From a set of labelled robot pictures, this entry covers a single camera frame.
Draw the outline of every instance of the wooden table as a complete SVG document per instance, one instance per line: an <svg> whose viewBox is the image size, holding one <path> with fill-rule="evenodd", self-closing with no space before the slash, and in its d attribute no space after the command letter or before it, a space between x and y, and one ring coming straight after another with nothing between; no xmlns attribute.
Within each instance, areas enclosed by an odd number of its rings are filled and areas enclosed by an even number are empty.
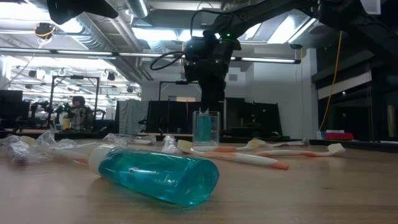
<svg viewBox="0 0 398 224"><path fill-rule="evenodd" d="M16 167L2 159L0 223L398 223L398 154L280 158L290 170L213 161L215 191L187 208L111 184L81 164Z"/></svg>

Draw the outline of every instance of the robot workstation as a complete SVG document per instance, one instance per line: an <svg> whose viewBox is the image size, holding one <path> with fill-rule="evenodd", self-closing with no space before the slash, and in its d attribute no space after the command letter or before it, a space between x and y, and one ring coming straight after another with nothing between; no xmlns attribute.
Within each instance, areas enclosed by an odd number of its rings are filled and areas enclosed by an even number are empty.
<svg viewBox="0 0 398 224"><path fill-rule="evenodd" d="M396 12L0 0L0 217L395 223Z"/></svg>

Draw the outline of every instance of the toothbrush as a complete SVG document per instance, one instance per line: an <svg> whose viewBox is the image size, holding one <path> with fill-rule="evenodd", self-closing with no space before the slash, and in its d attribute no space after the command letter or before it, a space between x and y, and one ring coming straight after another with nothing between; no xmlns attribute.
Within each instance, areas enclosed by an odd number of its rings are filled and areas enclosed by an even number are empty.
<svg viewBox="0 0 398 224"><path fill-rule="evenodd" d="M249 141L244 147L233 146L195 146L192 149L197 152L236 152L257 149L259 147L258 141Z"/></svg>
<svg viewBox="0 0 398 224"><path fill-rule="evenodd" d="M178 146L183 152L194 154L196 156L226 159L230 161L243 162L246 164L258 165L258 166L268 166L276 169L289 169L289 165L283 162L279 162L276 159L246 155L234 152L198 152L192 148L192 143L184 140L178 140Z"/></svg>
<svg viewBox="0 0 398 224"><path fill-rule="evenodd" d="M331 144L328 146L327 152L309 152L309 151L295 151L295 150L271 150L265 152L258 152L256 156L271 157L271 156L307 156L307 157L325 157L343 154L346 149L339 144Z"/></svg>

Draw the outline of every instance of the ceiling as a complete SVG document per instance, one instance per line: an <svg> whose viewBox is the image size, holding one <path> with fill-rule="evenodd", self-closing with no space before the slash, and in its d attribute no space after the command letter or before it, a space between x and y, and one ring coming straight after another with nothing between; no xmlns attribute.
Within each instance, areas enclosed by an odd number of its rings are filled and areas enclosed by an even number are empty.
<svg viewBox="0 0 398 224"><path fill-rule="evenodd" d="M38 48L43 40L34 34L34 28L40 22L54 24L46 11L45 2L46 0L30 0L28 4L0 2L0 46ZM42 47L59 50L113 52L164 53L171 50L181 50L183 44L179 40L190 38L187 35L187 30L189 30L190 18L197 9L213 8L222 11L223 9L232 9L242 4L248 4L248 1L245 0L202 2L149 0L149 15L144 19L133 18L132 20L126 0L107 0L107 2L119 12L117 19L108 19L89 13L82 14L69 21L68 26L55 26L52 38ZM214 15L200 14L195 19L194 35L201 35L202 30L211 25L214 19ZM309 21L310 18L296 10L265 21L249 29L239 38L242 50L234 52L234 56L295 58L298 52L291 49L288 44L278 43L287 42ZM321 29L312 32L314 27L321 27ZM321 47L330 44L336 37L337 34L334 30L314 22L293 43L302 44L305 47ZM181 63L175 63L165 70L152 72L149 69L151 59L141 60L132 57L113 60L111 58L50 58L40 56L29 62L30 56L9 55L7 59L11 71L10 78L14 78L20 73L18 78L12 81L12 89L26 91L26 83L46 83L46 85L33 85L33 88L29 90L31 96L39 95L35 95L34 92L48 93L47 85L51 82L51 76L63 74L63 72L65 72L65 75L100 77L100 84L104 87L100 88L99 93L103 95L101 98L108 100L112 98L123 99L127 96L139 98L141 94L139 84L142 82L174 81L180 80L182 77ZM21 72L21 68L28 62L29 65L26 70ZM245 72L249 66L250 63L248 62L231 62L230 65L232 70L239 72ZM29 77L30 70L40 70L40 74L44 73L45 75L39 78L31 78ZM109 72L116 75L115 81L108 81ZM56 90L68 94L95 92L95 87L87 79L67 82L69 82L69 85L84 85L85 87L80 87L79 91L76 91L68 88L68 85L61 85L64 83L60 82L60 86L56 87ZM129 85L136 87L133 93L126 92Z"/></svg>

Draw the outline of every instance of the blue object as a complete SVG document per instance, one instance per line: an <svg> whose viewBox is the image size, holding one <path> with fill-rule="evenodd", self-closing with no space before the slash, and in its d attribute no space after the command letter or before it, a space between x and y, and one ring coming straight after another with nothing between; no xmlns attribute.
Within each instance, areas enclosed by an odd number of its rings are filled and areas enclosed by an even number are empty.
<svg viewBox="0 0 398 224"><path fill-rule="evenodd" d="M219 177L207 159L124 147L111 149L98 172L129 189L182 205L204 202Z"/></svg>
<svg viewBox="0 0 398 224"><path fill-rule="evenodd" d="M199 142L211 141L211 117L201 113L197 118L197 139Z"/></svg>

